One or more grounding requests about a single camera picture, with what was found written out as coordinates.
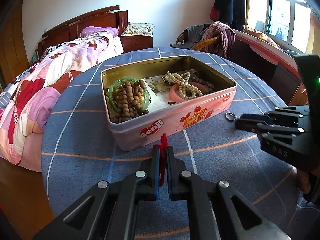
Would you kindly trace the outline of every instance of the bed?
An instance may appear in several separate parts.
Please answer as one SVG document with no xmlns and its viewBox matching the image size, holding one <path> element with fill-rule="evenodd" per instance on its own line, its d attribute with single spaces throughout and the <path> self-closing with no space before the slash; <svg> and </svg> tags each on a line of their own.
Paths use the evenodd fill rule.
<svg viewBox="0 0 320 240">
<path fill-rule="evenodd" d="M 62 92 L 80 73 L 124 52 L 128 11 L 115 10 L 119 5 L 82 14 L 42 35 L 41 60 L 0 96 L 0 157 L 41 172 L 44 127 Z M 89 26 L 102 29 L 88 34 Z"/>
</svg>

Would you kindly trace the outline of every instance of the bed frame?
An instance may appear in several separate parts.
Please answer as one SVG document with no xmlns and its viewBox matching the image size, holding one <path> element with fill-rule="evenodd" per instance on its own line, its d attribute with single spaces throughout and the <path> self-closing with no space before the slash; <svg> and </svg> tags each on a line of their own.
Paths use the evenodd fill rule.
<svg viewBox="0 0 320 240">
<path fill-rule="evenodd" d="M 81 31 L 88 26 L 113 27 L 119 30 L 119 36 L 128 26 L 128 11 L 119 11 L 120 6 L 110 6 L 91 11 L 70 20 L 67 20 L 42 35 L 38 43 L 38 55 L 42 56 L 49 46 L 55 46 L 66 41 L 78 38 Z"/>
</svg>

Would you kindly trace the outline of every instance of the chair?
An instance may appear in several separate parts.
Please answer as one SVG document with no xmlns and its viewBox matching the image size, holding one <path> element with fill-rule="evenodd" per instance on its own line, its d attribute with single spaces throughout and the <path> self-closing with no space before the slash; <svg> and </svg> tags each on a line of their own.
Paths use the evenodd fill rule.
<svg viewBox="0 0 320 240">
<path fill-rule="evenodd" d="M 184 32 L 182 32 L 178 36 L 176 44 L 178 44 L 178 42 L 181 42 L 181 44 L 182 44 L 183 41 L 184 41 Z M 216 43 L 219 43 L 220 41 L 221 41 L 221 37 L 217 36 L 217 37 L 214 37 L 214 38 L 211 38 L 211 39 L 207 39 L 205 41 L 200 41 L 196 45 L 194 45 L 191 49 L 192 50 L 201 51 L 205 46 L 216 44 Z"/>
</svg>

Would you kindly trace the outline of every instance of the screw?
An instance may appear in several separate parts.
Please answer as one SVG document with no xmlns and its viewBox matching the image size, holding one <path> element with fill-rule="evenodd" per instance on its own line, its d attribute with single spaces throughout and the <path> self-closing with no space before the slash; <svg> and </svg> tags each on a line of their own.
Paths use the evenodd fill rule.
<svg viewBox="0 0 320 240">
<path fill-rule="evenodd" d="M 106 188 L 108 186 L 108 182 L 106 182 L 105 180 L 99 181 L 98 182 L 98 187 L 99 188 Z"/>
<path fill-rule="evenodd" d="M 136 176 L 138 178 L 143 178 L 146 175 L 146 173 L 144 171 L 137 171 L 136 172 Z"/>
<path fill-rule="evenodd" d="M 226 180 L 222 180 L 219 182 L 219 186 L 220 187 L 229 187 L 229 182 L 227 182 Z"/>
<path fill-rule="evenodd" d="M 181 172 L 181 175 L 182 175 L 183 177 L 190 177 L 190 176 L 191 176 L 191 172 L 190 172 L 190 171 L 182 171 L 182 172 Z"/>
</svg>

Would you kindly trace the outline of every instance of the tablecloth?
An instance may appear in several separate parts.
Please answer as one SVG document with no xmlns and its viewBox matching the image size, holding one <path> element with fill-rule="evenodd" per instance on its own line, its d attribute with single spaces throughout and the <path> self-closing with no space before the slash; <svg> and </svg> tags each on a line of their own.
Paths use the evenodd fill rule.
<svg viewBox="0 0 320 240">
<path fill-rule="evenodd" d="M 51 208 L 60 214 L 100 180 L 119 181 L 150 157 L 155 142 L 122 151 L 108 129 L 100 73 L 130 62 L 190 55 L 237 83 L 229 111 L 261 114 L 285 106 L 279 96 L 248 70 L 216 55 L 174 48 L 151 48 L 108 59 L 78 75 L 57 101 L 45 127 L 42 174 Z M 168 137 L 187 169 L 209 181 L 225 179 L 293 240 L 303 239 L 320 211 L 301 197 L 296 170 L 263 152 L 256 135 L 236 130 L 225 112 Z M 136 239 L 189 239 L 185 201 L 169 200 L 166 182 L 159 200 L 140 205 Z"/>
</svg>

